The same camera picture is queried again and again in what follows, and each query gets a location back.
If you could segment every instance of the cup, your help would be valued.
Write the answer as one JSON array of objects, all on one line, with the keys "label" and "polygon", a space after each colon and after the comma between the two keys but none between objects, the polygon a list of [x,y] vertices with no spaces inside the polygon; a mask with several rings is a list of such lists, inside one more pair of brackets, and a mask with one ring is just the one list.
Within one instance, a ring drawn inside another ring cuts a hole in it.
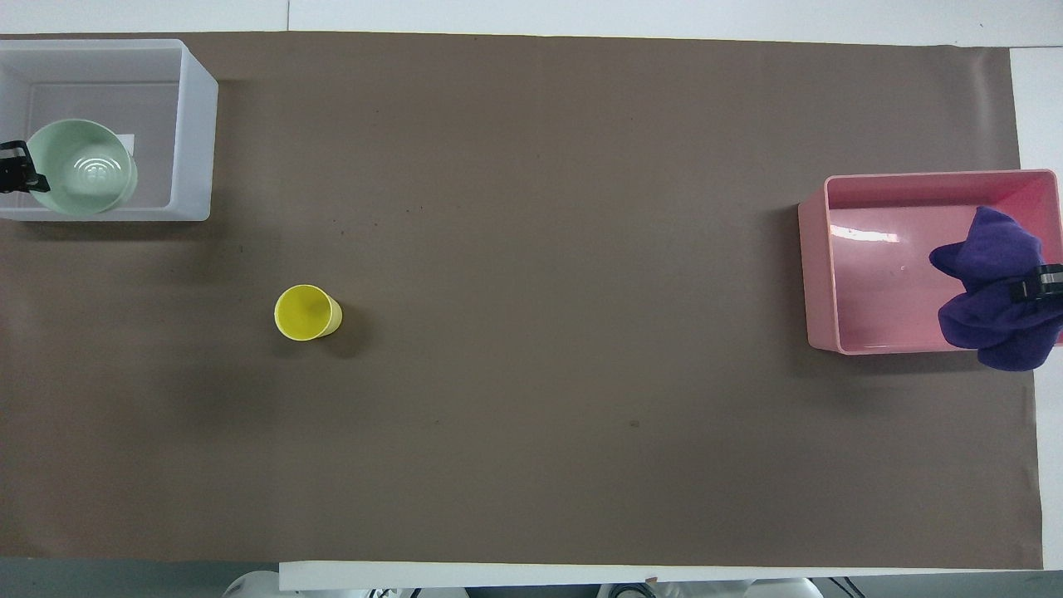
[{"label": "cup", "polygon": [[136,188],[136,163],[118,136],[91,120],[46,124],[27,141],[50,191],[30,190],[46,207],[68,216],[114,209]]},{"label": "cup", "polygon": [[281,293],[273,308],[276,329],[292,341],[313,341],[339,328],[343,311],[327,292],[313,284],[297,284]]}]

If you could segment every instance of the purple cloth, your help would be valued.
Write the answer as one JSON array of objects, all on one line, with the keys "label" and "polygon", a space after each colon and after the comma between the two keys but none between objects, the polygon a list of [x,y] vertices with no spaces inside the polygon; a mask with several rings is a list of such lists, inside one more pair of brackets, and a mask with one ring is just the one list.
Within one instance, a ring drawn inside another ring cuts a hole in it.
[{"label": "purple cloth", "polygon": [[978,349],[978,361],[1008,372],[1045,363],[1063,330],[1063,301],[1013,304],[1009,286],[1044,263],[1041,240],[1008,216],[980,206],[967,239],[930,252],[930,262],[966,292],[938,312],[949,344]]}]

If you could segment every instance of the green bowl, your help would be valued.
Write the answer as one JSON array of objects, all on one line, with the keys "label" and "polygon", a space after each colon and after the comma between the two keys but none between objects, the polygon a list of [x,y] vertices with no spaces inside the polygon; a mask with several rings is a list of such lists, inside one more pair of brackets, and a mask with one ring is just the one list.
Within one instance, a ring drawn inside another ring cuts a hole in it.
[{"label": "green bowl", "polygon": [[68,216],[114,209],[136,188],[136,163],[118,136],[91,120],[45,125],[26,142],[51,190],[30,191],[45,207]]}]

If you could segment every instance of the brown table mat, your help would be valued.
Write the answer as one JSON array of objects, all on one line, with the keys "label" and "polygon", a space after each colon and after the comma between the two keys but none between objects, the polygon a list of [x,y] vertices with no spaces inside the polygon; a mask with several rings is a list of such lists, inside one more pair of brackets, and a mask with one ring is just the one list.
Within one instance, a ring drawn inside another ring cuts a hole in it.
[{"label": "brown table mat", "polygon": [[810,348],[797,241],[1017,167],[1007,50],[180,37],[210,219],[0,222],[4,554],[1041,566],[1032,377]]}]

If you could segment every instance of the white plastic bin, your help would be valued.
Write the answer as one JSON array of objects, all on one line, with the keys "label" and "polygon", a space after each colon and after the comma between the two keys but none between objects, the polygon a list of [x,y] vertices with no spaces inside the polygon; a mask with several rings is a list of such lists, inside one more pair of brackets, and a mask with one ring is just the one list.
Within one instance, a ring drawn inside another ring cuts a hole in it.
[{"label": "white plastic bin", "polygon": [[179,39],[0,40],[0,141],[64,118],[133,135],[139,181],[121,207],[71,217],[0,194],[14,220],[205,220],[218,83]]}]

